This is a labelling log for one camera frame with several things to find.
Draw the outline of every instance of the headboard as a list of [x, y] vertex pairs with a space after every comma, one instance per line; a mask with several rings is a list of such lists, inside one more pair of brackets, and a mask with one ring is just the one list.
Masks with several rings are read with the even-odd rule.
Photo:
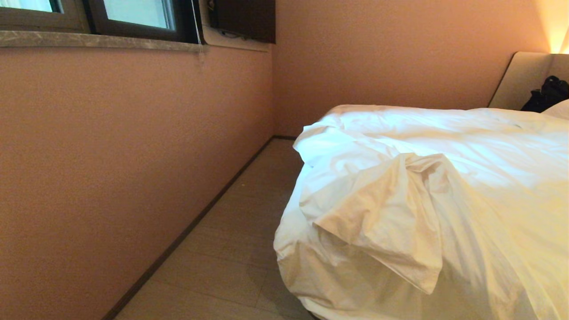
[[488, 107], [520, 110], [549, 76], [569, 81], [569, 55], [516, 52]]

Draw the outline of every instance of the black bag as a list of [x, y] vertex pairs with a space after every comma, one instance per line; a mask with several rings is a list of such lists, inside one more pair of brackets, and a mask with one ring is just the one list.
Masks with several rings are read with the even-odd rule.
[[556, 76], [550, 76], [545, 79], [541, 90], [531, 91], [531, 98], [522, 111], [543, 112], [566, 99], [569, 99], [569, 84]]

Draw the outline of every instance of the wall-mounted tv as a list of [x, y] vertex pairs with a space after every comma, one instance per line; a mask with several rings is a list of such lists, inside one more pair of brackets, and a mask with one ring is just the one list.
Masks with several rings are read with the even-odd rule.
[[211, 26], [227, 36], [276, 43], [275, 0], [207, 0]]

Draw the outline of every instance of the floor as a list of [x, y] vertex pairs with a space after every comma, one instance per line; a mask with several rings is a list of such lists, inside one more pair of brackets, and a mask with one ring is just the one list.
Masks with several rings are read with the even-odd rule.
[[273, 139], [116, 319], [312, 320], [273, 251], [301, 166]]

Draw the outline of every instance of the wrinkled sheet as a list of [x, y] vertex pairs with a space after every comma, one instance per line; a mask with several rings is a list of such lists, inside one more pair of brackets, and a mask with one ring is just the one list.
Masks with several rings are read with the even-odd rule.
[[332, 109], [295, 143], [274, 241], [286, 286], [328, 320], [567, 319], [568, 125]]

